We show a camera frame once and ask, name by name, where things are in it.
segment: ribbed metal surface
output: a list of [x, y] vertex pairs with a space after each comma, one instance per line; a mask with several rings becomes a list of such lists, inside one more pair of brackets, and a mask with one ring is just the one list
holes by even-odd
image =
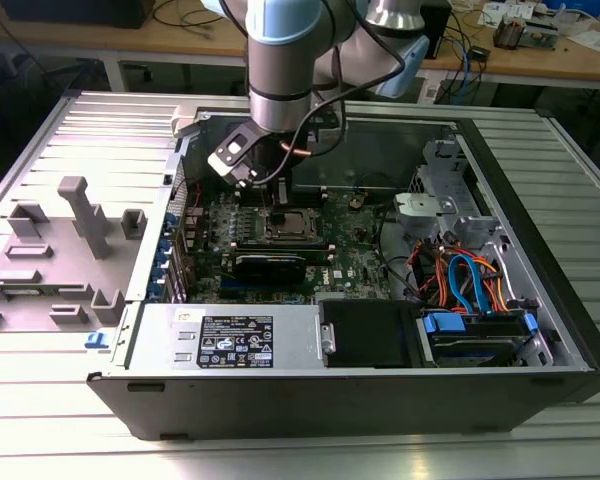
[[[52, 147], [87, 148], [75, 153], [79, 157], [75, 162], [54, 166], [60, 157], [36, 160], [40, 168], [23, 172], [28, 191], [44, 194], [44, 189], [31, 187], [53, 185], [57, 165], [78, 171], [80, 165], [99, 162], [111, 173], [90, 180], [94, 190], [101, 189], [94, 194], [106, 194], [115, 185], [131, 195], [121, 200], [105, 198], [108, 208], [117, 208], [123, 200], [150, 202], [139, 192], [150, 191], [152, 175], [160, 172], [161, 159], [155, 157], [171, 148], [163, 120], [183, 99], [187, 97], [98, 94], [79, 98], [68, 110], [72, 118], [81, 120], [72, 120], [71, 127], [66, 122], [56, 125], [57, 133], [50, 135], [41, 152]], [[550, 122], [520, 110], [379, 104], [365, 108], [380, 113], [401, 109], [424, 117], [460, 112], [476, 120], [600, 328], [600, 179], [569, 153], [572, 147], [556, 135]], [[106, 125], [93, 120], [99, 115], [109, 120]], [[124, 129], [112, 126], [118, 117], [124, 118]], [[148, 123], [134, 122], [138, 119]], [[145, 154], [141, 159], [135, 153], [128, 155], [133, 158], [93, 155], [88, 150], [94, 144], [91, 140], [133, 152], [142, 149]], [[145, 183], [140, 185], [136, 175], [146, 175]], [[0, 222], [0, 228], [8, 225]], [[600, 394], [583, 405], [548, 409], [510, 434], [143, 442], [131, 437], [84, 385], [86, 373], [97, 370], [106, 355], [87, 353], [83, 342], [83, 335], [75, 333], [0, 334], [0, 478], [42, 471], [47, 478], [103, 474], [241, 480], [600, 477]]]

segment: black cable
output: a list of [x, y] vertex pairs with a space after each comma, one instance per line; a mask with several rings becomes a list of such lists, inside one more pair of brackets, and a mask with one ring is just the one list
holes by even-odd
[[191, 23], [189, 20], [187, 20], [187, 17], [190, 15], [193, 15], [195, 13], [202, 13], [202, 12], [208, 12], [209, 10], [192, 10], [190, 12], [185, 13], [184, 15], [182, 15], [182, 17], [180, 17], [180, 20], [182, 22], [185, 23], [185, 27], [202, 27], [204, 25], [210, 25], [212, 23], [216, 23], [219, 22], [220, 20], [224, 20], [222, 17], [218, 17], [218, 18], [213, 18], [211, 20], [204, 20], [202, 22], [197, 22], [197, 23]]
[[286, 155], [284, 156], [284, 158], [282, 159], [282, 162], [280, 162], [280, 165], [278, 165], [278, 168], [276, 168], [273, 173], [271, 173], [270, 175], [268, 175], [267, 177], [263, 178], [262, 180], [256, 180], [253, 182], [254, 185], [264, 185], [265, 183], [269, 182], [270, 180], [274, 179], [275, 177], [277, 177], [280, 172], [284, 169], [285, 165], [287, 164], [287, 162], [289, 161], [289, 158], [291, 157], [291, 155], [293, 154], [293, 150], [295, 149], [296, 143], [298, 142], [298, 138], [300, 137], [300, 132], [302, 131], [302, 128], [305, 126], [305, 124], [309, 121], [309, 119], [311, 117], [313, 117], [317, 112], [319, 112], [320, 110], [322, 110], [323, 108], [331, 105], [332, 103], [335, 103], [339, 100], [343, 100], [346, 97], [348, 97], [349, 95], [356, 93], [356, 92], [360, 92], [362, 90], [367, 90], [368, 88], [372, 88], [375, 87], [377, 85], [380, 85], [383, 82], [386, 82], [388, 80], [391, 80], [392, 78], [396, 77], [397, 75], [400, 75], [404, 69], [405, 69], [405, 63], [404, 63], [404, 59], [394, 50], [391, 49], [391, 47], [389, 47], [377, 34], [376, 32], [373, 31], [373, 29], [367, 24], [367, 22], [365, 21], [364, 18], [362, 18], [362, 16], [360, 15], [360, 12], [358, 12], [358, 9], [355, 5], [351, 4], [351, 0], [347, 0], [347, 5], [349, 6], [351, 12], [353, 13], [354, 17], [356, 17], [356, 20], [358, 21], [358, 23], [360, 24], [360, 27], [367, 32], [367, 34], [385, 51], [387, 52], [389, 55], [391, 55], [396, 62], [398, 63], [398, 68], [394, 69], [384, 75], [381, 75], [380, 77], [374, 79], [374, 80], [370, 80], [368, 82], [362, 83], [360, 85], [358, 85], [357, 87], [353, 87], [350, 88], [349, 90], [347, 90], [346, 92], [341, 92], [338, 95], [335, 95], [334, 97], [325, 100], [324, 102], [320, 102], [317, 106], [315, 106], [314, 108], [312, 108], [302, 119], [302, 121], [300, 122], [300, 125], [298, 126], [298, 128], [296, 129], [296, 133], [293, 136], [293, 139], [291, 140], [291, 143], [289, 144], [289, 150], [287, 151]]
[[415, 295], [416, 297], [419, 295], [418, 290], [411, 285], [409, 282], [407, 282], [406, 279], [402, 278], [400, 276], [400, 274], [398, 272], [396, 272], [393, 268], [391, 268], [391, 266], [389, 265], [389, 262], [387, 262], [387, 259], [384, 256], [384, 252], [382, 251], [382, 227], [384, 227], [384, 224], [387, 220], [387, 215], [389, 214], [389, 209], [391, 208], [391, 206], [387, 206], [387, 208], [384, 211], [384, 214], [382, 215], [382, 218], [380, 219], [380, 225], [378, 226], [378, 256], [380, 257], [380, 263], [386, 267], [387, 271], [393, 275], [397, 280], [400, 281], [400, 283], [402, 283], [407, 290], [409, 290], [413, 295]]
[[329, 15], [329, 20], [331, 22], [331, 38], [329, 39], [329, 45], [333, 45], [336, 39], [336, 16], [333, 13], [333, 9], [327, 0], [321, 0], [324, 9], [327, 11]]
[[189, 20], [187, 20], [187, 17], [189, 17], [190, 15], [194, 15], [196, 13], [204, 13], [204, 12], [210, 13], [209, 10], [206, 10], [204, 8], [198, 8], [196, 10], [191, 10], [190, 12], [186, 12], [184, 15], [182, 15], [180, 17], [180, 23], [167, 22], [166, 20], [163, 20], [160, 17], [158, 17], [158, 12], [160, 10], [162, 10], [167, 5], [174, 3], [175, 1], [176, 0], [166, 0], [166, 2], [161, 3], [160, 5], [158, 5], [157, 7], [155, 7], [153, 9], [153, 11], [151, 12], [151, 17], [156, 22], [158, 22], [162, 25], [166, 25], [167, 27], [178, 27], [178, 28], [183, 28], [185, 30], [187, 27], [202, 27], [204, 25], [209, 25], [211, 23], [219, 22], [220, 20], [223, 19], [223, 17], [218, 16], [218, 18], [214, 18], [211, 20], [204, 20], [202, 22], [197, 22], [197, 23], [191, 23]]
[[396, 260], [409, 260], [409, 257], [406, 255], [396, 255], [395, 257], [391, 257], [389, 260], [387, 260], [387, 265], [391, 262], [395, 262]]
[[[453, 31], [453, 32], [457, 32], [457, 33], [459, 33], [459, 34], [460, 34], [460, 40], [462, 41], [462, 48], [464, 49], [465, 53], [467, 54], [467, 60], [468, 60], [468, 62], [469, 62], [468, 69], [469, 69], [469, 71], [471, 71], [471, 59], [469, 58], [469, 52], [470, 52], [470, 51], [471, 51], [471, 49], [473, 48], [473, 44], [472, 44], [472, 42], [471, 42], [471, 39], [470, 39], [470, 38], [467, 36], [467, 34], [466, 34], [466, 33], [464, 33], [464, 31], [462, 30], [462, 25], [461, 25], [461, 23], [460, 23], [460, 20], [458, 19], [458, 16], [457, 16], [457, 15], [456, 15], [456, 14], [455, 14], [453, 11], [451, 12], [451, 15], [453, 16], [453, 19], [454, 19], [454, 21], [455, 21], [455, 22], [456, 22], [456, 24], [458, 25], [458, 28], [454, 28], [454, 27], [451, 27], [451, 26], [447, 26], [446, 28], [447, 28], [447, 30], [451, 30], [451, 31]], [[451, 37], [448, 37], [448, 38], [445, 38], [445, 37], [443, 37], [443, 39], [445, 39], [445, 40], [448, 40], [448, 41], [450, 41], [450, 38], [451, 38]], [[458, 56], [458, 55], [456, 54], [456, 51], [455, 51], [455, 49], [453, 50], [453, 53], [454, 53], [454, 55], [456, 55], [456, 57]], [[434, 102], [435, 104], [438, 104], [438, 103], [440, 103], [440, 102], [441, 102], [441, 101], [444, 99], [444, 97], [445, 97], [445, 96], [448, 96], [448, 101], [450, 102], [450, 101], [451, 101], [451, 98], [452, 98], [453, 96], [457, 95], [457, 94], [458, 94], [458, 92], [460, 92], [460, 90], [463, 88], [463, 86], [462, 86], [462, 85], [460, 85], [460, 86], [459, 86], [459, 87], [458, 87], [458, 88], [455, 90], [455, 92], [453, 92], [453, 93], [451, 92], [451, 89], [453, 88], [453, 84], [455, 83], [455, 81], [458, 79], [458, 75], [460, 75], [460, 72], [461, 72], [461, 71], [463, 71], [463, 70], [464, 70], [464, 59], [462, 59], [462, 60], [460, 61], [460, 66], [458, 67], [458, 70], [456, 70], [456, 73], [455, 73], [455, 75], [453, 76], [453, 79], [452, 79], [452, 80], [449, 82], [449, 84], [448, 84], [448, 85], [447, 85], [447, 86], [444, 88], [444, 90], [442, 91], [442, 94], [441, 94], [441, 95], [440, 95], [440, 96], [437, 98], [437, 100]], [[476, 76], [475, 78], [478, 78], [478, 77], [480, 78], [480, 81], [482, 81], [482, 73], [480, 73], [480, 74], [479, 74], [478, 76]]]
[[387, 175], [386, 173], [383, 172], [369, 172], [369, 173], [365, 173], [362, 177], [360, 177], [358, 179], [358, 181], [354, 184], [353, 188], [354, 189], [358, 189], [360, 187], [362, 187], [362, 184], [364, 183], [364, 181], [372, 176], [378, 176], [378, 177], [382, 177], [385, 180], [387, 180], [393, 187], [395, 187], [396, 189], [398, 189], [398, 184], [395, 182], [395, 180], [393, 178], [391, 178], [389, 175]]
[[[336, 76], [338, 77], [338, 86], [340, 91], [344, 89], [344, 80], [342, 78], [342, 61], [340, 59], [340, 47], [333, 47], [333, 55], [336, 69]], [[344, 134], [347, 131], [347, 110], [345, 106], [345, 101], [340, 100], [340, 129], [338, 130], [338, 138], [335, 139], [328, 147], [324, 150], [318, 151], [316, 153], [312, 153], [312, 157], [320, 157], [321, 155], [326, 155], [327, 153], [332, 152], [336, 149], [338, 145], [342, 143], [344, 139]]]
[[242, 35], [244, 35], [245, 38], [249, 38], [249, 34], [244, 29], [244, 27], [240, 24], [240, 22], [238, 22], [238, 19], [235, 17], [235, 15], [231, 12], [229, 7], [227, 6], [227, 2], [225, 0], [219, 0], [219, 2], [220, 2], [220, 6], [222, 7], [222, 10], [224, 11], [225, 15], [227, 15], [227, 18], [229, 20], [231, 20], [231, 23], [233, 23], [233, 25], [238, 30], [240, 30], [240, 33]]
[[33, 54], [29, 51], [29, 49], [27, 49], [27, 47], [25, 47], [22, 42], [20, 42], [20, 40], [18, 40], [15, 35], [13, 33], [11, 33], [11, 31], [7, 28], [7, 26], [3, 23], [2, 19], [0, 18], [0, 28], [2, 28], [2, 30], [4, 31], [4, 33], [7, 34], [7, 36], [16, 44], [18, 45], [22, 51], [29, 57], [31, 58], [31, 60], [33, 61], [33, 63], [35, 63], [37, 65], [37, 67], [42, 71], [43, 74], [45, 74], [46, 78], [48, 80], [51, 80], [53, 83], [56, 84], [56, 86], [60, 89], [63, 90], [62, 85], [60, 85], [58, 82], [56, 82], [56, 80], [53, 77], [49, 76], [49, 72], [47, 72], [47, 69], [44, 68], [42, 66], [42, 64], [38, 61], [38, 59], [36, 57], [33, 56]]

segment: power cord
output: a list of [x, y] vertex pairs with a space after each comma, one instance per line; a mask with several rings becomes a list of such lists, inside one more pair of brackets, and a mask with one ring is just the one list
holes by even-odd
[[300, 125], [298, 126], [298, 128], [296, 129], [296, 132], [291, 140], [291, 143], [289, 144], [289, 150], [287, 151], [287, 153], [285, 154], [284, 158], [282, 159], [282, 162], [280, 162], [280, 165], [278, 165], [278, 167], [273, 171], [273, 173], [271, 173], [270, 175], [268, 175], [267, 177], [263, 178], [262, 180], [256, 180], [253, 182], [253, 185], [264, 185], [267, 182], [271, 181], [272, 179], [276, 178], [280, 172], [284, 169], [284, 167], [286, 166], [287, 162], [289, 161], [289, 158], [291, 157], [291, 155], [293, 154], [293, 150], [295, 149], [296, 143], [298, 142], [298, 139], [300, 137], [300, 133], [302, 131], [302, 128], [306, 125], [306, 123], [311, 119], [311, 117], [313, 117], [316, 113], [318, 113], [320, 110], [322, 110], [323, 108], [338, 102], [340, 100], [344, 100], [346, 97], [348, 97], [349, 95], [356, 93], [356, 92], [360, 92], [362, 90], [367, 90], [369, 88], [373, 88], [377, 85], [380, 85], [383, 82], [386, 82], [388, 80], [391, 80], [392, 78], [396, 77], [397, 75], [400, 75], [404, 69], [405, 69], [405, 62], [404, 59], [394, 50], [391, 49], [391, 47], [389, 47], [377, 34], [376, 32], [373, 31], [373, 29], [367, 24], [366, 20], [364, 18], [362, 18], [362, 16], [360, 15], [360, 13], [358, 12], [357, 8], [355, 5], [352, 5], [351, 3], [352, 0], [347, 0], [347, 5], [349, 6], [351, 12], [353, 13], [354, 17], [356, 18], [356, 20], [358, 21], [358, 23], [360, 24], [360, 27], [385, 51], [387, 52], [389, 55], [391, 55], [396, 62], [398, 63], [398, 68], [394, 69], [384, 75], [381, 75], [380, 77], [374, 79], [374, 80], [370, 80], [368, 82], [365, 82], [363, 84], [358, 85], [357, 87], [353, 87], [350, 88], [349, 90], [345, 91], [345, 92], [341, 92], [338, 95], [333, 96], [332, 98], [325, 100], [324, 102], [320, 102], [318, 105], [316, 105], [314, 108], [312, 108], [302, 119], [302, 121], [300, 122]]
[[227, 18], [229, 20], [231, 20], [231, 23], [233, 23], [233, 25], [240, 30], [240, 33], [245, 37], [245, 38], [249, 38], [249, 34], [247, 33], [247, 31], [244, 29], [244, 27], [240, 24], [240, 22], [238, 21], [238, 19], [235, 17], [235, 15], [233, 14], [233, 12], [231, 12], [231, 9], [229, 8], [229, 6], [227, 5], [227, 2], [225, 0], [219, 0], [220, 2], [220, 6], [222, 7], [222, 10], [224, 11], [224, 13], [227, 15]]
[[[174, 3], [175, 3], [176, 11], [178, 14], [178, 18], [180, 20], [179, 23], [168, 22], [158, 16], [158, 13], [160, 11], [162, 11], [167, 5], [171, 5]], [[210, 25], [212, 23], [223, 20], [223, 17], [221, 17], [219, 15], [217, 16], [217, 18], [213, 18], [211, 20], [203, 20], [201, 22], [195, 22], [195, 23], [192, 23], [189, 20], [187, 20], [187, 18], [190, 17], [191, 15], [198, 14], [198, 13], [211, 13], [211, 12], [209, 12], [209, 10], [206, 10], [204, 8], [197, 8], [197, 9], [191, 10], [189, 12], [181, 13], [178, 0], [166, 0], [165, 2], [161, 3], [160, 5], [156, 6], [153, 9], [153, 11], [151, 12], [151, 17], [156, 22], [158, 22], [162, 25], [166, 25], [167, 27], [179, 27], [186, 31], [189, 31], [189, 30], [187, 30], [188, 27], [205, 27], [206, 25]]]

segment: warning label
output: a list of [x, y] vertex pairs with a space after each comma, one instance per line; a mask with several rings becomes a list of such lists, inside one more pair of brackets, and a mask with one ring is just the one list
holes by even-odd
[[273, 368], [273, 317], [203, 317], [200, 368]]

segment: metal frame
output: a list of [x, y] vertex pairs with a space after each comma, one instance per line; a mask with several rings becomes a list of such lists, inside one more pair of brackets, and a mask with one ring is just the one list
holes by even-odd
[[[198, 55], [169, 52], [143, 52], [132, 50], [103, 50], [75, 47], [58, 47], [47, 45], [27, 45], [27, 48], [35, 54], [45, 56], [92, 58], [100, 60], [105, 67], [109, 85], [113, 92], [127, 92], [128, 86], [125, 79], [121, 62], [156, 62], [156, 63], [179, 63], [182, 65], [218, 65], [228, 67], [244, 66], [242, 56], [225, 55]], [[12, 43], [1, 43], [0, 52], [4, 54], [22, 53], [21, 49]], [[436, 98], [440, 85], [443, 81], [456, 76], [456, 70], [420, 69], [416, 75], [425, 81], [420, 89], [418, 103], [432, 104]], [[457, 80], [462, 80], [464, 73], [460, 72]], [[511, 83], [517, 85], [551, 86], [563, 88], [591, 88], [600, 90], [600, 80], [586, 80], [579, 78], [563, 77], [540, 77], [529, 75], [509, 75], [500, 73], [483, 73], [483, 82]]]
[[[97, 97], [124, 104], [137, 96]], [[143, 95], [144, 104], [173, 104], [183, 96]], [[430, 112], [409, 106], [420, 114]], [[64, 116], [67, 109], [54, 110]], [[490, 138], [533, 139], [547, 127], [533, 111], [433, 107], [479, 119]], [[518, 122], [506, 124], [506, 119]], [[49, 128], [36, 134], [40, 141]], [[522, 130], [523, 123], [531, 124]], [[553, 140], [571, 143], [559, 131]], [[585, 169], [595, 168], [582, 155]], [[14, 169], [30, 159], [21, 155]], [[14, 169], [6, 178], [17, 176]], [[12, 182], [0, 185], [0, 199]], [[132, 437], [84, 385], [84, 375], [106, 355], [88, 352], [80, 333], [0, 335], [0, 473], [4, 478], [45, 471], [48, 478], [92, 478], [106, 472], [182, 478], [347, 478], [377, 480], [491, 480], [600, 477], [600, 394], [584, 405], [547, 409], [510, 433], [482, 435], [392, 435], [313, 439], [168, 442]], [[123, 357], [123, 346], [120, 356]]]
[[[197, 118], [213, 115], [216, 112], [225, 115], [227, 109], [233, 110], [236, 106], [245, 109], [246, 101], [194, 99], [187, 105], [187, 109], [192, 113], [192, 118]], [[507, 113], [509, 117], [515, 115], [511, 111]], [[569, 351], [577, 349], [574, 355], [576, 366], [512, 367], [506, 371], [444, 368], [431, 371], [419, 369], [382, 371], [327, 369], [325, 371], [274, 368], [259, 370], [255, 374], [251, 371], [204, 369], [189, 371], [164, 367], [145, 371], [144, 368], [133, 368], [132, 360], [136, 354], [135, 340], [138, 332], [143, 328], [144, 312], [138, 310], [135, 315], [127, 315], [125, 318], [120, 330], [121, 339], [117, 342], [124, 348], [119, 355], [116, 355], [114, 364], [108, 369], [90, 374], [87, 381], [114, 413], [127, 423], [134, 435], [144, 439], [168, 439], [239, 438], [243, 435], [313, 436], [334, 431], [345, 435], [364, 435], [374, 431], [376, 433], [498, 431], [517, 426], [529, 416], [556, 401], [584, 400], [600, 392], [600, 333], [553, 258], [473, 120], [467, 118], [467, 115], [459, 109], [444, 107], [424, 109], [387, 104], [353, 103], [349, 108], [349, 114], [352, 119], [362, 121], [369, 118], [376, 120], [386, 118], [397, 121], [431, 119], [434, 122], [455, 122], [458, 139], [476, 175], [486, 187], [491, 203], [497, 205], [497, 213], [503, 221], [505, 232], [510, 235], [514, 244], [521, 247], [519, 258], [523, 264], [526, 263], [525, 269], [531, 270], [531, 281], [537, 284], [536, 288], [541, 293], [547, 293], [546, 298], [542, 297], [541, 301], [551, 303], [549, 315], [553, 317], [554, 324], [559, 323], [556, 321], [556, 318], [559, 318], [566, 327], [566, 329], [557, 328], [564, 339], [565, 348]], [[220, 308], [214, 305], [189, 305], [188, 307], [193, 309], [206, 307], [211, 309], [210, 311], [216, 307]], [[155, 313], [158, 309], [159, 318], [172, 318], [174, 308], [179, 306], [156, 305], [155, 308], [152, 306], [152, 312]], [[260, 308], [260, 310], [268, 308], [272, 311], [275, 309], [252, 306], [243, 307], [243, 310], [247, 311], [245, 310], [247, 308]], [[281, 315], [279, 311], [281, 308], [294, 307], [276, 308], [278, 315]], [[155, 322], [148, 321], [146, 328], [152, 325], [155, 325]], [[153, 334], [150, 336], [160, 341], [159, 336]], [[578, 364], [580, 355], [584, 357], [586, 366], [582, 363]], [[294, 404], [293, 418], [285, 416], [284, 411], [279, 411], [267, 400], [268, 397], [262, 396], [259, 385], [263, 384], [270, 393], [278, 392], [277, 389], [282, 388], [286, 395], [290, 395], [293, 391], [291, 395], [293, 398], [298, 396], [303, 399], [302, 402]], [[419, 395], [407, 394], [415, 388]], [[525, 391], [526, 388], [533, 391], [530, 397], [524, 401], [512, 400], [517, 398], [515, 392]], [[327, 397], [331, 401], [322, 402], [318, 411], [310, 412], [307, 406], [313, 405], [323, 389], [328, 389], [330, 393]], [[261, 428], [250, 429], [248, 422], [245, 424], [237, 421], [235, 412], [229, 412], [227, 416], [223, 415], [222, 408], [227, 408], [229, 405], [219, 399], [235, 398], [238, 391], [253, 395], [254, 405], [258, 407], [253, 407], [252, 412], [254, 418], [262, 420]], [[374, 391], [375, 394], [367, 393], [368, 391]], [[459, 420], [445, 412], [453, 411], [454, 406], [457, 407], [459, 404], [464, 405], [463, 402], [466, 402], [471, 395], [454, 397], [454, 391], [481, 391], [489, 392], [489, 395], [497, 391], [503, 396], [497, 399], [487, 396], [489, 398], [487, 403], [497, 406], [479, 413], [465, 405], [464, 416]], [[383, 392], [383, 395], [378, 396], [378, 392]], [[210, 402], [210, 395], [218, 400]], [[425, 398], [430, 399], [429, 395], [438, 399], [434, 402], [435, 407], [430, 407], [423, 412], [417, 420], [407, 420], [399, 415], [400, 408], [417, 410], [420, 408], [420, 402]], [[394, 401], [392, 399], [397, 397], [401, 399], [399, 408], [392, 403]], [[348, 403], [344, 402], [345, 398], [349, 399]], [[348, 411], [343, 416], [336, 406], [338, 401], [343, 401], [342, 405], [346, 403], [349, 407], [355, 405], [360, 412], [367, 411], [366, 409], [372, 404], [380, 408], [373, 415], [360, 414], [358, 421], [352, 425], [346, 417], [352, 411]], [[204, 409], [207, 413], [204, 419], [192, 413], [200, 409]], [[146, 420], [149, 415], [152, 417], [151, 421]], [[234, 421], [222, 420], [227, 417], [233, 418]], [[289, 425], [285, 424], [287, 419], [290, 421]], [[289, 426], [291, 430], [287, 432], [286, 428]]]

